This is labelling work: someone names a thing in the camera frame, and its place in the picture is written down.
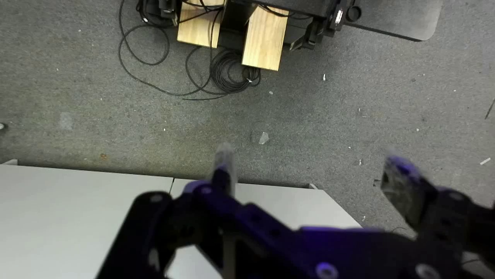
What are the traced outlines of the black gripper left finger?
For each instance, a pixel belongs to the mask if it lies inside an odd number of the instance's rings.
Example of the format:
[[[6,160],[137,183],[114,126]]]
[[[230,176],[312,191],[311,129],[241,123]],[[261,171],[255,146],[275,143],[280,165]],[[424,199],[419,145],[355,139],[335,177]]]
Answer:
[[[235,196],[235,152],[230,145],[221,145],[215,152],[212,183],[224,194]]]

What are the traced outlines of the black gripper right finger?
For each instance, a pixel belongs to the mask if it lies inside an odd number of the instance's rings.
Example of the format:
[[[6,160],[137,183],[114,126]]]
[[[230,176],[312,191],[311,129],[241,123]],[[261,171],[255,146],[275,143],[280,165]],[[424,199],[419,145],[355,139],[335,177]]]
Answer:
[[[410,160],[397,156],[385,159],[380,191],[405,224],[419,232],[430,205],[436,201],[436,188]]]

